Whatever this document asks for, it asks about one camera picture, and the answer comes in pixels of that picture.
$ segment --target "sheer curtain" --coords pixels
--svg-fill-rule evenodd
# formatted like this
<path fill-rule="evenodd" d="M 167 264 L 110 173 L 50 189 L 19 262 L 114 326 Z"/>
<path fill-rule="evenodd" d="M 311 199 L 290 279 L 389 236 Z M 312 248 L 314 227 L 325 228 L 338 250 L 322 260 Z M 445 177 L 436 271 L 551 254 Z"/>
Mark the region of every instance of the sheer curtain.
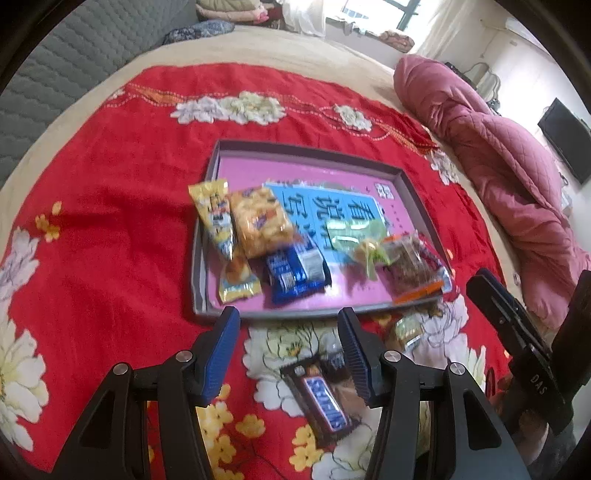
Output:
<path fill-rule="evenodd" d="M 441 0 L 431 19 L 427 38 L 417 53 L 430 59 L 439 59 L 478 4 L 480 0 Z"/>
<path fill-rule="evenodd" d="M 326 12 L 331 0 L 283 0 L 287 28 L 297 33 L 326 36 Z"/>

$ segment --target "pink quilt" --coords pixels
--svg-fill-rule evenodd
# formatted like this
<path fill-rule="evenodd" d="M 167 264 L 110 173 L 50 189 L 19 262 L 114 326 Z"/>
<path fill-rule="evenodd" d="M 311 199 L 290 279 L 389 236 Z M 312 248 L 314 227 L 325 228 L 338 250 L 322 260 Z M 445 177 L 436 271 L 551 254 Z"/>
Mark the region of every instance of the pink quilt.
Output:
<path fill-rule="evenodd" d="M 492 115 L 467 83 L 437 61 L 404 56 L 394 87 L 402 104 L 452 146 L 517 249 L 526 306 L 558 328 L 591 260 L 561 212 L 562 182 L 552 155 L 525 128 Z"/>

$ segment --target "silver bolt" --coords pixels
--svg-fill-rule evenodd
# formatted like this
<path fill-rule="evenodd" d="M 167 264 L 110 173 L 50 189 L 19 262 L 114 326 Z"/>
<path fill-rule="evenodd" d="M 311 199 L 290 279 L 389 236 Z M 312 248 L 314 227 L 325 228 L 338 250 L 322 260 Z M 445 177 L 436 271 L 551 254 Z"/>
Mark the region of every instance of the silver bolt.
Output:
<path fill-rule="evenodd" d="M 466 367 L 464 367 L 462 364 L 458 364 L 456 362 L 452 363 L 449 366 L 449 370 L 451 370 L 452 373 L 456 374 L 456 375 L 463 375 L 466 373 Z"/>
<path fill-rule="evenodd" d="M 402 358 L 402 355 L 400 355 L 400 353 L 398 353 L 396 350 L 388 350 L 385 354 L 384 354 L 384 358 L 388 361 L 388 362 L 399 362 L 400 359 Z"/>
<path fill-rule="evenodd" d="M 115 375 L 123 375 L 129 370 L 127 364 L 117 364 L 113 367 L 113 373 Z"/>
<path fill-rule="evenodd" d="M 178 362 L 188 362 L 193 358 L 193 354 L 188 350 L 181 350 L 175 358 Z"/>

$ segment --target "television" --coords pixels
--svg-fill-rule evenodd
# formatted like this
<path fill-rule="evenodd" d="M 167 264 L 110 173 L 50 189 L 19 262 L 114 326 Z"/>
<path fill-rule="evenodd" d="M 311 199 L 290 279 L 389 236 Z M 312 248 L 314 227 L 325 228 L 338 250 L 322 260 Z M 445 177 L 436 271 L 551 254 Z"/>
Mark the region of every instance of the television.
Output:
<path fill-rule="evenodd" d="M 591 177 L 591 131 L 560 100 L 548 108 L 538 126 L 581 184 Z"/>

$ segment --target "quilted headboard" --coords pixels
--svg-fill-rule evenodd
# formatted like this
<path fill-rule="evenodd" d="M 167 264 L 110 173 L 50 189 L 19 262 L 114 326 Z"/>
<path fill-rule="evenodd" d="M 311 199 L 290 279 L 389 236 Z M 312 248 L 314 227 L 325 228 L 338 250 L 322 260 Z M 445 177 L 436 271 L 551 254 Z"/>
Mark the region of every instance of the quilted headboard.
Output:
<path fill-rule="evenodd" d="M 31 52 L 0 95 L 0 187 L 64 110 L 173 28 L 194 0 L 86 0 Z"/>

